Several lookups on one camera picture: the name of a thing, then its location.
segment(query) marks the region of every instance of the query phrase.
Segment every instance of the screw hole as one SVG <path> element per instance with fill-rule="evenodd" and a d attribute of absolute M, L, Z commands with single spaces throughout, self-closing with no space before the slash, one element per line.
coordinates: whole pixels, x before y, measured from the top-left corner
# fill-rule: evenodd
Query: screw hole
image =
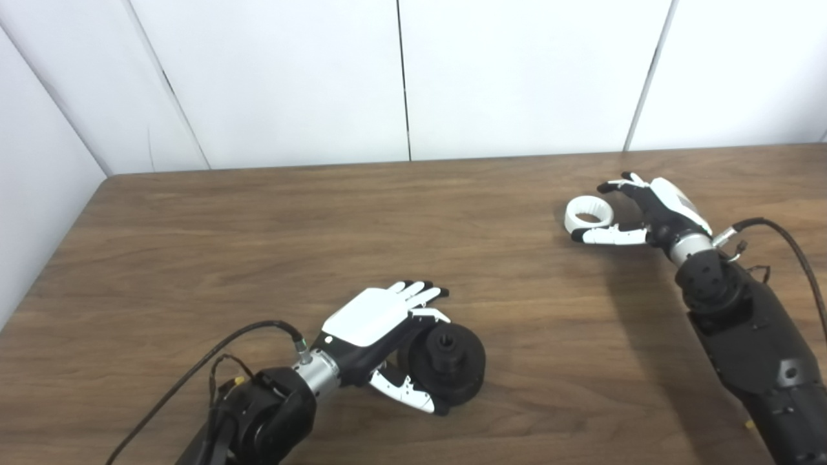
<path fill-rule="evenodd" d="M 454 345 L 454 338 L 452 338 L 448 334 L 443 334 L 439 337 L 439 345 L 443 346 L 444 348 L 449 348 L 450 346 Z"/>

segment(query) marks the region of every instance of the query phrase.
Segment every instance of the tape roll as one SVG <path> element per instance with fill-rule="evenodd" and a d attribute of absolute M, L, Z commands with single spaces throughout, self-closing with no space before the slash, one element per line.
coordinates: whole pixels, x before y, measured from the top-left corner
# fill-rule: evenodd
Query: tape roll
<path fill-rule="evenodd" d="M 593 223 L 577 217 L 579 214 L 589 214 L 599 221 Z M 593 195 L 575 197 L 566 206 L 566 230 L 571 233 L 581 228 L 602 228 L 609 226 L 614 219 L 614 210 L 605 200 Z"/>

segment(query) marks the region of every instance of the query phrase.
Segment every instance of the robot finger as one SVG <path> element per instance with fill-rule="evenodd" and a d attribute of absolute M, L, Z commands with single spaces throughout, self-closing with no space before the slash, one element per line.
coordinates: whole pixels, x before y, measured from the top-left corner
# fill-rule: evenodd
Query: robot finger
<path fill-rule="evenodd" d="M 441 289 L 438 287 L 432 287 L 431 289 L 423 290 L 422 292 L 411 296 L 405 303 L 408 304 L 409 309 L 414 309 L 436 299 L 441 293 Z"/>
<path fill-rule="evenodd" d="M 626 229 L 620 224 L 608 228 L 581 228 L 571 232 L 571 240 L 585 244 L 635 246 L 646 243 L 646 228 Z"/>
<path fill-rule="evenodd" d="M 649 183 L 643 181 L 643 178 L 631 171 L 624 171 L 620 175 L 623 179 L 606 181 L 597 186 L 597 191 L 601 194 L 608 194 L 609 192 L 619 190 L 624 194 L 631 196 L 636 189 L 644 189 L 649 187 Z"/>
<path fill-rule="evenodd" d="M 407 286 L 407 285 L 405 284 L 405 282 L 404 282 L 404 281 L 399 281 L 399 282 L 394 283 L 391 287 L 389 287 L 389 288 L 388 288 L 388 290 L 389 290 L 389 291 L 391 291 L 391 292 L 395 292 L 395 293 L 397 293 L 397 294 L 398 294 L 398 293 L 399 293 L 400 291 L 402 291 L 402 290 L 403 290 L 406 286 Z"/>
<path fill-rule="evenodd" d="M 422 281 L 416 281 L 412 285 L 404 288 L 399 292 L 399 297 L 404 298 L 405 300 L 410 299 L 414 295 L 418 294 L 421 290 L 425 289 L 425 283 Z"/>
<path fill-rule="evenodd" d="M 437 309 L 429 309 L 427 307 L 423 307 L 421 309 L 411 309 L 411 318 L 415 319 L 422 319 L 422 318 L 433 318 L 434 321 L 444 321 L 445 323 L 450 323 L 451 319 L 445 316 L 445 314 Z"/>
<path fill-rule="evenodd" d="M 447 413 L 447 409 L 438 409 L 431 395 L 417 388 L 410 376 L 389 363 L 374 371 L 368 382 L 377 391 L 409 407 L 429 414 Z"/>

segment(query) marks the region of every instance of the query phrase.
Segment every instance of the metal cylinder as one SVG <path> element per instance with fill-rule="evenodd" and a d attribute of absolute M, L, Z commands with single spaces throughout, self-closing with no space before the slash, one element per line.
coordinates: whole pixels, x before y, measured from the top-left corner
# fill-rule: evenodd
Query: metal cylinder
<path fill-rule="evenodd" d="M 339 387 L 339 366 L 319 349 L 313 350 L 311 355 L 313 359 L 310 363 L 296 363 L 293 369 L 307 383 L 316 398 L 321 399 Z"/>
<path fill-rule="evenodd" d="M 698 252 L 703 252 L 704 250 L 710 250 L 711 248 L 713 248 L 712 240 L 708 236 L 694 232 L 681 237 L 681 239 L 669 249 L 669 260 L 680 268 L 683 262 L 690 256 Z"/>

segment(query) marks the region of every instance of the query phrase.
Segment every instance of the white robotic hand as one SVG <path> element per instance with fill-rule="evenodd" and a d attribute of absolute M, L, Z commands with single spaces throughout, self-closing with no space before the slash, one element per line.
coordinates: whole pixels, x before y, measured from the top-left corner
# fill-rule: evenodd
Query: white robotic hand
<path fill-rule="evenodd" d="M 371 384 L 403 404 L 444 415 L 447 406 L 386 359 L 422 329 L 451 322 L 439 310 L 425 306 L 447 294 L 427 281 L 363 290 L 322 326 L 312 346 L 314 359 L 325 364 L 320 371 L 333 372 L 340 387 Z M 309 369 L 297 365 L 297 371 L 303 374 Z"/>
<path fill-rule="evenodd" d="M 382 339 L 406 319 L 430 317 L 450 323 L 437 309 L 424 308 L 442 295 L 442 289 L 425 281 L 400 281 L 388 289 L 368 288 L 331 315 L 322 326 L 326 343 L 334 338 L 366 348 Z"/>
<path fill-rule="evenodd" d="M 619 190 L 640 207 L 643 220 L 616 223 L 608 227 L 578 228 L 571 231 L 575 242 L 609 245 L 649 244 L 664 250 L 673 248 L 676 240 L 692 233 L 709 237 L 709 224 L 698 214 L 695 205 L 674 184 L 663 178 L 651 183 L 625 171 L 621 180 L 604 182 L 597 187 L 601 194 Z"/>

